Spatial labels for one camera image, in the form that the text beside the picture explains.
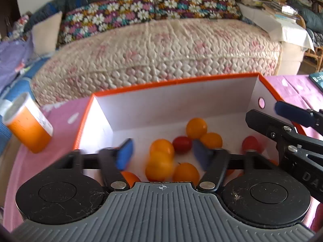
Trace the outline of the floral pillow right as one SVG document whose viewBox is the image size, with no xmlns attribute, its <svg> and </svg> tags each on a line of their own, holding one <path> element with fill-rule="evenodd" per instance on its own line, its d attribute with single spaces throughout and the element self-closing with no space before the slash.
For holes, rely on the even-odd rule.
<svg viewBox="0 0 323 242">
<path fill-rule="evenodd" d="M 155 18 L 161 19 L 240 19 L 235 0 L 154 0 Z"/>
</svg>

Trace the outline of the orange cylindrical canister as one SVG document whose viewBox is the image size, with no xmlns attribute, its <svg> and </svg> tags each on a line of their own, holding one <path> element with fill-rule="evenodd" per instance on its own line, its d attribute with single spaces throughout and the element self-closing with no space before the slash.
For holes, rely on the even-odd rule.
<svg viewBox="0 0 323 242">
<path fill-rule="evenodd" d="M 2 122 L 33 153 L 44 150 L 54 134 L 53 126 L 28 92 L 15 98 Z"/>
</svg>

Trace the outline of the teal book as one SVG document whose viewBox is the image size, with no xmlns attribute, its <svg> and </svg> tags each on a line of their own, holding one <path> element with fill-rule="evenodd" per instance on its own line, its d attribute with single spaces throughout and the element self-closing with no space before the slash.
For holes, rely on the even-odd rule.
<svg viewBox="0 0 323 242">
<path fill-rule="evenodd" d="M 309 75 L 309 79 L 323 92 L 323 72 L 312 73 Z"/>
</svg>

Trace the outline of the wicker chair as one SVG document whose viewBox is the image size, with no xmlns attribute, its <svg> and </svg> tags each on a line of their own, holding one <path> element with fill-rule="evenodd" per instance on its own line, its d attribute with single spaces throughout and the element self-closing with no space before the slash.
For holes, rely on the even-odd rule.
<svg viewBox="0 0 323 242">
<path fill-rule="evenodd" d="M 308 49 L 304 53 L 303 61 L 314 67 L 316 72 L 319 72 L 322 66 L 322 46 L 315 47 L 314 50 Z"/>
</svg>

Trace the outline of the purple floral sheet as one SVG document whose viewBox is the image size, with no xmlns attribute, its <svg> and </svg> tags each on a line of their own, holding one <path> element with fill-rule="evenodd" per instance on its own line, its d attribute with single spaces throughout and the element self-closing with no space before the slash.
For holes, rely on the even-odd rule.
<svg viewBox="0 0 323 242">
<path fill-rule="evenodd" d="M 1 42 L 1 91 L 9 85 L 33 54 L 33 41 Z"/>
</svg>

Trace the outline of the floral pillow left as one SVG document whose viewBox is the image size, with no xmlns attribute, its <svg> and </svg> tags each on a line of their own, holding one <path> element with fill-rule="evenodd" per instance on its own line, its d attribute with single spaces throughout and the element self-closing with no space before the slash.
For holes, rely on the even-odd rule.
<svg viewBox="0 0 323 242">
<path fill-rule="evenodd" d="M 93 2 L 65 15 L 58 35 L 58 47 L 110 29 L 148 22 L 153 18 L 153 0 Z"/>
</svg>

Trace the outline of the small orange tangerine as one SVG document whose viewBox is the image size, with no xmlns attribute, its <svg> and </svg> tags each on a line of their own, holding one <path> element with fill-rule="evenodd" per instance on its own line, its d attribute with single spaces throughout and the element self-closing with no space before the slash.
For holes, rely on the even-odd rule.
<svg viewBox="0 0 323 242">
<path fill-rule="evenodd" d="M 174 170 L 172 180 L 173 182 L 191 182 L 198 185 L 200 174 L 193 164 L 180 163 Z"/>
<path fill-rule="evenodd" d="M 220 149 L 223 146 L 222 137 L 217 133 L 206 133 L 201 138 L 200 141 L 204 146 L 209 149 Z"/>
<path fill-rule="evenodd" d="M 200 139 L 207 132 L 208 125 L 202 118 L 195 117 L 187 123 L 186 134 L 191 139 Z"/>
<path fill-rule="evenodd" d="M 121 174 L 123 178 L 126 180 L 126 182 L 129 184 L 130 188 L 132 188 L 136 182 L 141 181 L 139 177 L 137 177 L 134 173 L 131 173 L 128 171 L 122 171 Z"/>
<path fill-rule="evenodd" d="M 172 143 L 166 139 L 157 139 L 153 143 L 151 143 L 149 148 L 149 154 L 153 154 L 155 152 L 160 152 L 169 157 L 174 157 L 175 150 Z"/>
</svg>

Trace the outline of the white cloth side table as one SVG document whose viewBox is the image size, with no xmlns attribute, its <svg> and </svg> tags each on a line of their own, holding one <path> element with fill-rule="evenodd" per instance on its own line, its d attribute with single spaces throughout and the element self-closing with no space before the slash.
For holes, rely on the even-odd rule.
<svg viewBox="0 0 323 242">
<path fill-rule="evenodd" d="M 263 10 L 238 4 L 242 15 L 265 30 L 271 40 L 282 46 L 281 62 L 277 75 L 296 75 L 308 49 L 314 49 L 306 29 L 296 23 L 277 19 Z"/>
</svg>

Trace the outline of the large orange fruit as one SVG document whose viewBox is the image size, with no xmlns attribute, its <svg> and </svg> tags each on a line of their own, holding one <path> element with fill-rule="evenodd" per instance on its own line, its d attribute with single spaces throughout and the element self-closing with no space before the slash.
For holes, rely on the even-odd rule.
<svg viewBox="0 0 323 242">
<path fill-rule="evenodd" d="M 150 182 L 164 182 L 172 176 L 174 171 L 174 158 L 163 152 L 153 152 L 145 167 L 145 175 Z"/>
</svg>

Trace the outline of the orange cardboard box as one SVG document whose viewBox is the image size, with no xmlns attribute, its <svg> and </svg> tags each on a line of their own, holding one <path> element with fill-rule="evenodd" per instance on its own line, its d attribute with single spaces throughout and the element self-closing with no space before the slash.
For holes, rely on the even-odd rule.
<svg viewBox="0 0 323 242">
<path fill-rule="evenodd" d="M 280 95 L 260 74 L 217 75 L 98 92 L 85 109 L 75 149 L 96 153 L 134 141 L 127 170 L 146 181 L 149 147 L 159 138 L 173 140 L 186 133 L 188 121 L 204 119 L 231 153 L 241 153 L 242 141 L 255 136 L 263 156 L 279 159 L 276 143 L 248 128 L 245 115 L 256 109 L 275 116 Z"/>
</svg>

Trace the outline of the floral pillow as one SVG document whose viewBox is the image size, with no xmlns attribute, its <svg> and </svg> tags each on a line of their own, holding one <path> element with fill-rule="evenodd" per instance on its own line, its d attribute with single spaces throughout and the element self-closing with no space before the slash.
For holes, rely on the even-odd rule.
<svg viewBox="0 0 323 242">
<path fill-rule="evenodd" d="M 58 35 L 58 47 L 110 29 L 148 22 L 153 18 L 153 0 L 93 2 L 65 15 Z"/>
<path fill-rule="evenodd" d="M 161 19 L 240 19 L 235 0 L 154 0 L 155 18 Z"/>
</svg>

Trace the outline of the beige cushion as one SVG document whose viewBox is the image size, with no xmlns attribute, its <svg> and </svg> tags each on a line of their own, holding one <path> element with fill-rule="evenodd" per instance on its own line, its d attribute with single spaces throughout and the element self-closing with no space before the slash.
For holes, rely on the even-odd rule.
<svg viewBox="0 0 323 242">
<path fill-rule="evenodd" d="M 36 55 L 41 56 L 55 51 L 61 20 L 62 12 L 60 11 L 33 26 L 33 52 Z"/>
</svg>

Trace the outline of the beige quilted sofa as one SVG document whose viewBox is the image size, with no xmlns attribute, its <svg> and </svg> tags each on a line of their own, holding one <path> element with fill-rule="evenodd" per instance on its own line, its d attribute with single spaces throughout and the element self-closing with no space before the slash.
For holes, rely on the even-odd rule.
<svg viewBox="0 0 323 242">
<path fill-rule="evenodd" d="M 267 32 L 239 20 L 151 21 L 62 46 L 32 78 L 31 90 L 44 105 L 168 80 L 275 75 L 281 51 Z"/>
</svg>

